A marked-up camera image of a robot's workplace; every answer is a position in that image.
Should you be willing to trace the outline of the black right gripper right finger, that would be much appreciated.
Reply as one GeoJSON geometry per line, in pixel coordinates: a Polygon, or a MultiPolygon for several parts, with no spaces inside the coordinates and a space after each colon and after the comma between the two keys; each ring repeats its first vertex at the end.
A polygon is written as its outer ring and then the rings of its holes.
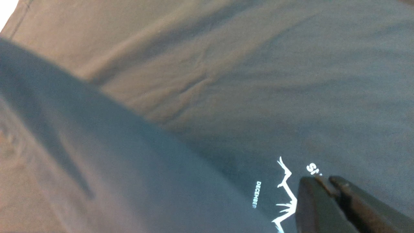
{"type": "Polygon", "coordinates": [[[360,233],[412,233],[413,219],[340,176],[329,177],[338,190],[336,201],[360,233]]]}

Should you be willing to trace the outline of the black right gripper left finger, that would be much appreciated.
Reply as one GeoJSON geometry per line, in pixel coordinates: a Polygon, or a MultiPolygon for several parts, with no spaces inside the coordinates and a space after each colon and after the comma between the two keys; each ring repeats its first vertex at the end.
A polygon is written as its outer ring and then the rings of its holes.
{"type": "Polygon", "coordinates": [[[357,233],[336,200],[314,177],[299,181],[296,207],[298,233],[357,233]]]}

